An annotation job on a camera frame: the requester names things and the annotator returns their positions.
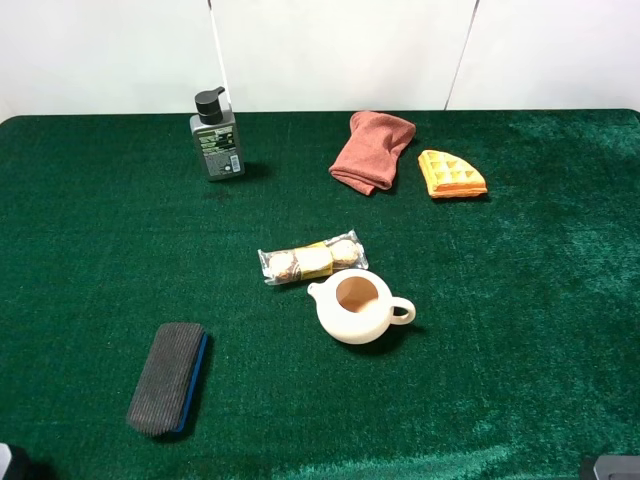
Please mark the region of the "grey blue board eraser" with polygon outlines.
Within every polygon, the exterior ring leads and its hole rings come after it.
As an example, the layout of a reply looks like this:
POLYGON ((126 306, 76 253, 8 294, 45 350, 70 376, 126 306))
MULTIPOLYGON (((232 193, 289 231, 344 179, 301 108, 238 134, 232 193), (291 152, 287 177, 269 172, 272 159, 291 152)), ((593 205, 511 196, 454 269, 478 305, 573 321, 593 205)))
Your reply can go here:
POLYGON ((183 431, 207 343, 198 323, 170 322, 158 328, 127 412, 130 427, 149 437, 183 431))

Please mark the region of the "wrapped chocolate balls pack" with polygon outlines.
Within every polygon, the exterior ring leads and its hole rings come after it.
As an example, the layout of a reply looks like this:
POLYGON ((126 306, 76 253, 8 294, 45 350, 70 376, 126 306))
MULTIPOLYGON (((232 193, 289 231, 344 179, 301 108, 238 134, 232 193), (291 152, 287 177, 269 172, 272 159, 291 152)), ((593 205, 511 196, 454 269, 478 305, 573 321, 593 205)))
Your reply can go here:
POLYGON ((324 278, 346 269, 369 269, 365 248, 354 230, 302 247, 258 251, 264 282, 283 285, 324 278))

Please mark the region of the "cream ceramic teapot without lid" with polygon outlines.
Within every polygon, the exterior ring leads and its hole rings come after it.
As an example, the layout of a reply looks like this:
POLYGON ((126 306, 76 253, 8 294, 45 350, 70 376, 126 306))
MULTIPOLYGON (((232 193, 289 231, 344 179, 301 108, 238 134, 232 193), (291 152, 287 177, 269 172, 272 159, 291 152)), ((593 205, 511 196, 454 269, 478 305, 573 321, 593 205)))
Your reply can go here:
POLYGON ((394 296, 388 285, 368 270, 339 271, 324 282, 311 283, 307 293, 315 301, 323 329, 349 345, 373 342, 391 325, 407 325, 416 317, 411 301, 394 296))

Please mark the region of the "folded reddish brown cloth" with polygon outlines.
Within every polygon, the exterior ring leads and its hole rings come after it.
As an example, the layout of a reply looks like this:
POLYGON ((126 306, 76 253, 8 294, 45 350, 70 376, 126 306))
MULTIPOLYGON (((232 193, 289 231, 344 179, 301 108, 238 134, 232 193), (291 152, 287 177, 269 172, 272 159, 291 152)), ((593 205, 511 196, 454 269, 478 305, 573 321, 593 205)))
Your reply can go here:
POLYGON ((354 113, 350 138, 329 167, 330 175, 360 194, 389 190, 400 155, 416 134, 416 125, 394 115, 354 113))

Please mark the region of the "green velvet table cloth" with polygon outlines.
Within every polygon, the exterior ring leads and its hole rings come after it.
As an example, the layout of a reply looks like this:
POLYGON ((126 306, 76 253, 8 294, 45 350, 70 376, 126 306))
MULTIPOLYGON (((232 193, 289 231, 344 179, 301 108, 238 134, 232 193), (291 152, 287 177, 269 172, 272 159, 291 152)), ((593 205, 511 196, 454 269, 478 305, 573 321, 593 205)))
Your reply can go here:
POLYGON ((639 115, 410 112, 392 189, 329 166, 349 116, 238 116, 208 182, 186 115, 1 126, 1 438, 34 479, 571 479, 639 450, 639 115), (433 199, 424 150, 488 193, 433 199), (349 345, 258 251, 354 230, 416 317, 349 345), (208 343, 185 428, 127 423, 158 328, 208 343))

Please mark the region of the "orange waffle quarter toy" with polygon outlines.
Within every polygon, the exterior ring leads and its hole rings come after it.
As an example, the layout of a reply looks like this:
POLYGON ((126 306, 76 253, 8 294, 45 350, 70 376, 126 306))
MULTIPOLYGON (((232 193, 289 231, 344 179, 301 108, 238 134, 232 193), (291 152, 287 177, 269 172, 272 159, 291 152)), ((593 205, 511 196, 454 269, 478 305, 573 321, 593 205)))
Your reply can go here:
POLYGON ((424 150, 418 164, 433 199, 478 197, 488 193, 484 177, 466 160, 441 151, 424 150))

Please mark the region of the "grey pump bottle black cap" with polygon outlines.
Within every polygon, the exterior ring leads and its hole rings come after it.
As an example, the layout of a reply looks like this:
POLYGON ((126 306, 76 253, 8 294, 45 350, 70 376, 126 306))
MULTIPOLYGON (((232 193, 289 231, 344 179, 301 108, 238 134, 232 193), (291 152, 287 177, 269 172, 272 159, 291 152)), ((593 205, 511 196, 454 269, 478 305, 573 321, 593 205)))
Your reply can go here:
POLYGON ((223 93, 225 88, 219 86, 196 94, 196 114, 190 118, 191 135, 209 182, 245 173, 236 119, 231 107, 222 106, 223 93))

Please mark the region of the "grey right device corner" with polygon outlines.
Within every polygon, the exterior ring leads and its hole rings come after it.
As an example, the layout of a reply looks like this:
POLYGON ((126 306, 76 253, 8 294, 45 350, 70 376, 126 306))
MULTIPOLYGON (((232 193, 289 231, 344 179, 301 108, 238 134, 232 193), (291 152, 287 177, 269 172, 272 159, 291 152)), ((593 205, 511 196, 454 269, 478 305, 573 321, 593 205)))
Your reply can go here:
POLYGON ((579 469, 581 480, 640 480, 640 457, 601 455, 585 458, 579 469))

